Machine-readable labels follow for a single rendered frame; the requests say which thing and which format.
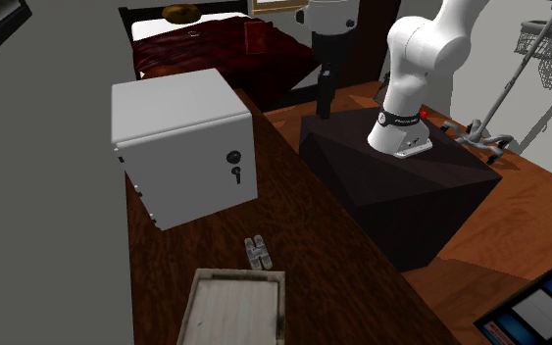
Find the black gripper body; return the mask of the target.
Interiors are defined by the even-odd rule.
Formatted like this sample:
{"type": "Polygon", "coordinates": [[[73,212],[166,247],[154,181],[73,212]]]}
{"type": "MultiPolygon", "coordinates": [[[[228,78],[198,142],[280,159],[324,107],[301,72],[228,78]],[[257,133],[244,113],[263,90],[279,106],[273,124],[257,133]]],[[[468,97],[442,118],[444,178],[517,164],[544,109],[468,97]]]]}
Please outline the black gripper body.
{"type": "Polygon", "coordinates": [[[346,58],[348,34],[325,35],[313,31],[312,50],[315,60],[323,66],[339,68],[346,58]]]}

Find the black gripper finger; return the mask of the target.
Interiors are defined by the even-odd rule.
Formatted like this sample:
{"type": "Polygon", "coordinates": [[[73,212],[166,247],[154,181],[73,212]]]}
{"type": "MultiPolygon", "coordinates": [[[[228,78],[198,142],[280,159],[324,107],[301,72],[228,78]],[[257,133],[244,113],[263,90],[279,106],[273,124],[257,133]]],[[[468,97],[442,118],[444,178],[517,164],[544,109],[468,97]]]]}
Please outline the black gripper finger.
{"type": "Polygon", "coordinates": [[[322,120],[328,120],[330,117],[330,105],[332,102],[331,85],[333,82],[332,66],[321,66],[318,77],[318,96],[316,114],[322,120]]]}

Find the dark brown door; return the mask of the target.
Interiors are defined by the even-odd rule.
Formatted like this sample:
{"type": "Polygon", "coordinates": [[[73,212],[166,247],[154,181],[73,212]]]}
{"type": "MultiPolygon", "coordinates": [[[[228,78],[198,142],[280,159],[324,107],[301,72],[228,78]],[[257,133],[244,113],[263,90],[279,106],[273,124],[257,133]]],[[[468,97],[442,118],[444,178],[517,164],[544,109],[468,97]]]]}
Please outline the dark brown door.
{"type": "Polygon", "coordinates": [[[402,0],[360,0],[358,24],[351,35],[337,87],[379,79],[385,60],[388,31],[396,21],[402,0]]]}

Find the red-brown book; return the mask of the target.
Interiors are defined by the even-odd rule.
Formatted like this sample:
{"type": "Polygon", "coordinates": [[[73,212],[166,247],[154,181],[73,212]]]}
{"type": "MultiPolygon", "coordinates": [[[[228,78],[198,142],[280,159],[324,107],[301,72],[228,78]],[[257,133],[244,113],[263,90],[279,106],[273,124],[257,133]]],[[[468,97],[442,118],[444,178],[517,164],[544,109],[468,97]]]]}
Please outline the red-brown book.
{"type": "Polygon", "coordinates": [[[245,51],[248,55],[267,52],[267,24],[246,22],[244,24],[245,51]]]}

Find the bed with dark red cover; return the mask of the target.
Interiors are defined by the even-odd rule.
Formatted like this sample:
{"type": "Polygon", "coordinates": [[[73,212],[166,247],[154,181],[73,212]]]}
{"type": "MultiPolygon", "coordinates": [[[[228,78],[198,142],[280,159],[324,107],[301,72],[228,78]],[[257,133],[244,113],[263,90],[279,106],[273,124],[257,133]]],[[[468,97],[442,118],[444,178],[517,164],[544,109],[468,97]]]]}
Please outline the bed with dark red cover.
{"type": "Polygon", "coordinates": [[[287,102],[288,93],[319,67],[312,49],[271,22],[250,18],[223,3],[199,4],[198,22],[173,25],[162,9],[119,13],[131,44],[133,67],[138,78],[162,75],[162,68],[193,72],[214,68],[234,89],[243,90],[261,110],[287,102]],[[248,55],[244,24],[267,24],[267,52],[248,55]]]}

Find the dark robot stand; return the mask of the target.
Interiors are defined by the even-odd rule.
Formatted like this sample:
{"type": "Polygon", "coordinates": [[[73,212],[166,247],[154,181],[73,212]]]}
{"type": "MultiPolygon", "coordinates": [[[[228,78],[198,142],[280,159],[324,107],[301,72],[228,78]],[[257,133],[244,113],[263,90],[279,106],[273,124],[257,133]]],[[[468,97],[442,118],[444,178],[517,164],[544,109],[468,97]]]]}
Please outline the dark robot stand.
{"type": "Polygon", "coordinates": [[[501,175],[431,124],[431,149],[410,158],[374,150],[378,110],[306,116],[299,155],[398,271],[427,266],[501,175]]]}

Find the brown round cushion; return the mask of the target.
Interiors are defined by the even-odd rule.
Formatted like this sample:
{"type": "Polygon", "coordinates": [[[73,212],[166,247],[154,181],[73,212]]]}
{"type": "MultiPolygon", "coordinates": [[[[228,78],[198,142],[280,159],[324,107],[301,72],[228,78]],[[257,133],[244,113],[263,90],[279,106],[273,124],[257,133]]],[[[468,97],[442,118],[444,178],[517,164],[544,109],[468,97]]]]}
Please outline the brown round cushion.
{"type": "Polygon", "coordinates": [[[193,4],[175,4],[167,6],[162,11],[162,17],[174,25],[188,25],[198,22],[202,13],[193,4]]]}

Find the white metal safe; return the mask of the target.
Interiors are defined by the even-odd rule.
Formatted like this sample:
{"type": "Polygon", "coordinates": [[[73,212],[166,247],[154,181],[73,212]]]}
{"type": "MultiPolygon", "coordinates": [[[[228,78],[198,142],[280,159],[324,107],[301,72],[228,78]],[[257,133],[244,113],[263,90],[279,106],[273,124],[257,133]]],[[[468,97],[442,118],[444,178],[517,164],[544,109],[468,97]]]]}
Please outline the white metal safe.
{"type": "Polygon", "coordinates": [[[162,230],[258,196],[250,110],[216,69],[113,85],[111,142],[162,230]]]}

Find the dark wooden desk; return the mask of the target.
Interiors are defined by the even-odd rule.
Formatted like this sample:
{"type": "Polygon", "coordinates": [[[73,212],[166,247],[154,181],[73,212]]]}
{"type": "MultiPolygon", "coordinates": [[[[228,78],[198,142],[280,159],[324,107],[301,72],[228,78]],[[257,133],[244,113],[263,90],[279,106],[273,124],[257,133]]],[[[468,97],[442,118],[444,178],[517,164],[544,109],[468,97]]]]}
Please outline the dark wooden desk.
{"type": "Polygon", "coordinates": [[[199,268],[245,269],[261,235],[285,274],[285,345],[460,345],[259,111],[258,196],[160,230],[125,182],[134,345],[176,345],[199,268]]]}

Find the silver metal hinge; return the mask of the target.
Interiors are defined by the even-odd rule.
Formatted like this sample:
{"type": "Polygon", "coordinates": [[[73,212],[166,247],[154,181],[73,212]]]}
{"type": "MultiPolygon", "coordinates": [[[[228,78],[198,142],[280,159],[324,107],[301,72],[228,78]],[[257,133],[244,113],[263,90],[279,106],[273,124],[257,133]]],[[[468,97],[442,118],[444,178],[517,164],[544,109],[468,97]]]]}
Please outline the silver metal hinge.
{"type": "Polygon", "coordinates": [[[245,251],[253,271],[270,270],[273,262],[269,255],[267,246],[260,234],[253,238],[244,239],[245,251]]]}

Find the white wooden tray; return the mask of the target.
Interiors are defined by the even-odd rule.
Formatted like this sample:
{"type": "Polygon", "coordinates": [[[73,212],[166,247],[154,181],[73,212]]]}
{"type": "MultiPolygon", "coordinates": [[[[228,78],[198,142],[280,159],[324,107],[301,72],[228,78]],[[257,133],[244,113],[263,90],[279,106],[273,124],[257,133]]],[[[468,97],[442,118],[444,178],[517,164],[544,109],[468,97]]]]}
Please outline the white wooden tray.
{"type": "Polygon", "coordinates": [[[176,345],[285,345],[285,273],[198,269],[176,345]]]}

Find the blue and black box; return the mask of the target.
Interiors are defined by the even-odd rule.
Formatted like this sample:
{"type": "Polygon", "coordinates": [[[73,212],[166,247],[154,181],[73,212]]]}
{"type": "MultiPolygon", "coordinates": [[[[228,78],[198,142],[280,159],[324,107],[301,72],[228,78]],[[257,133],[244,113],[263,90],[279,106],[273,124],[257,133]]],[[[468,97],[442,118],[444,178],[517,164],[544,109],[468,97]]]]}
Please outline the blue and black box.
{"type": "Polygon", "coordinates": [[[475,321],[491,345],[552,345],[552,269],[475,321]]]}

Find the light framed wall picture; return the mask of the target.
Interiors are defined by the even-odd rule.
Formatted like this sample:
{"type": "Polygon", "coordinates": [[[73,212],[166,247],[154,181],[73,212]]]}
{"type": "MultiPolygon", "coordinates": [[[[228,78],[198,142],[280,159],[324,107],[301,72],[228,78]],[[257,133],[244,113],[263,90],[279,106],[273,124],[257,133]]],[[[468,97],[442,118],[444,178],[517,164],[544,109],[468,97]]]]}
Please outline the light framed wall picture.
{"type": "Polygon", "coordinates": [[[296,11],[306,6],[309,0],[249,0],[253,15],[296,11]]]}

